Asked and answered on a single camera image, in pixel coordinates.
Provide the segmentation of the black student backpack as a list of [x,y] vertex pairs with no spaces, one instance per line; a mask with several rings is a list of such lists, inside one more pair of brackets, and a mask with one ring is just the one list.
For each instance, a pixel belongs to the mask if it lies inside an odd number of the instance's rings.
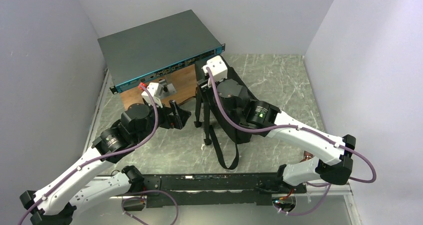
[[[209,78],[202,70],[206,61],[206,59],[202,59],[195,63],[197,81]],[[266,115],[258,111],[259,100],[247,88],[235,69],[229,65],[227,65],[227,68],[228,78],[219,82],[216,93],[213,89],[204,92],[196,91],[196,117],[199,118],[200,112],[203,112],[204,120],[200,122],[197,119],[195,126],[204,126],[205,144],[213,145],[220,165],[224,169],[234,170],[239,163],[239,150],[235,151],[235,158],[232,163],[227,165],[213,125],[211,125],[210,116],[214,115],[218,125],[238,146],[248,143],[251,139],[252,134],[246,132],[246,129],[261,129],[264,127]]]

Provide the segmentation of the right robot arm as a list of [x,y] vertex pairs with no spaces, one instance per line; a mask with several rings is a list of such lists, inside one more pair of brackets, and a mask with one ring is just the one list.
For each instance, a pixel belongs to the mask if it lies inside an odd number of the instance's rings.
[[344,185],[350,179],[355,137],[337,137],[305,125],[277,107],[255,100],[245,86],[233,79],[215,86],[200,79],[198,93],[236,144],[259,135],[290,142],[313,154],[307,161],[279,166],[275,178],[278,191],[286,193],[294,186],[318,179],[334,185]]

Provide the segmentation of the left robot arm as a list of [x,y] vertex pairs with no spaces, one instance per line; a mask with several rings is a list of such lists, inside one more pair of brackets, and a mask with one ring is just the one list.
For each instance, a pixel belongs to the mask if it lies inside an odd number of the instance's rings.
[[96,186],[96,176],[148,142],[158,128],[182,129],[191,116],[174,101],[170,106],[135,103],[104,130],[92,146],[53,182],[19,197],[33,225],[69,225],[76,214],[110,197],[144,191],[144,177],[133,165]]

